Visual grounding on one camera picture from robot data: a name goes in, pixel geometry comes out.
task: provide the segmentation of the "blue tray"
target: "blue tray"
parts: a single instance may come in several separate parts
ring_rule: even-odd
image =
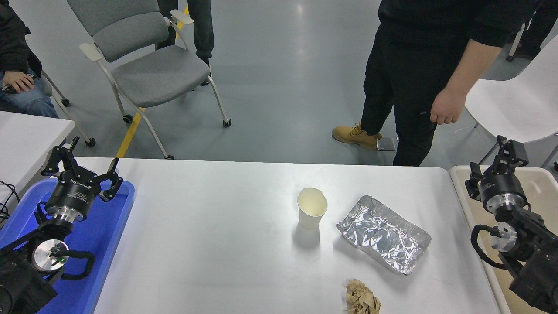
[[[0,231],[0,248],[15,241],[20,236],[37,228],[33,213],[39,202],[46,202],[56,179],[45,179],[35,183],[21,199],[21,202]],[[110,182],[101,184],[109,188]],[[132,208],[134,186],[124,181],[115,198],[103,202],[97,197],[87,219],[74,223],[73,232],[64,242],[71,250],[89,251],[95,254],[95,265],[91,274],[82,280],[59,279],[54,284],[58,296],[52,299],[40,314],[91,314],[99,299],[112,257],[120,241],[120,236]],[[66,263],[68,274],[79,274],[85,268],[85,260],[70,258]]]

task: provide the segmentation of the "tan boot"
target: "tan boot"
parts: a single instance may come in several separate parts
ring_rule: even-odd
[[[338,126],[333,129],[331,135],[340,142],[357,144],[368,150],[377,150],[378,140],[382,138],[380,133],[367,135],[366,131],[360,128],[360,123],[356,123],[354,127]]]

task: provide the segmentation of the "aluminum foil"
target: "aluminum foil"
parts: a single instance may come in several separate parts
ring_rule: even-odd
[[[432,237],[378,200],[365,195],[337,229],[355,248],[390,270],[409,275]]]

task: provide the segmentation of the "black pants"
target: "black pants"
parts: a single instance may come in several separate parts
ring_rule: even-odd
[[[521,38],[523,48],[531,54],[541,51],[541,44],[549,35],[558,18],[558,0],[544,0]]]
[[[178,0],[157,0],[159,11],[163,16],[170,17],[171,10],[178,8]],[[194,45],[196,55],[209,64],[214,46],[213,20],[211,19],[211,0],[188,0],[188,12],[194,20]],[[169,38],[158,43],[155,49],[174,45],[176,31],[169,27]]]
[[[430,109],[463,49],[463,42],[453,47],[394,42],[384,26],[378,28],[366,65],[360,122],[368,134],[376,134],[393,108],[399,137],[393,165],[419,166],[430,151],[436,129]]]

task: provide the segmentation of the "hand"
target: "hand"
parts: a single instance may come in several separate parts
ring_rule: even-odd
[[[457,93],[446,87],[436,96],[430,110],[430,121],[438,125],[457,122],[463,107],[466,94]]]
[[[21,91],[28,92],[29,89],[34,89],[35,81],[27,74],[20,71],[6,71],[4,73],[4,80],[2,81],[2,88],[10,84],[13,89],[19,94]]]

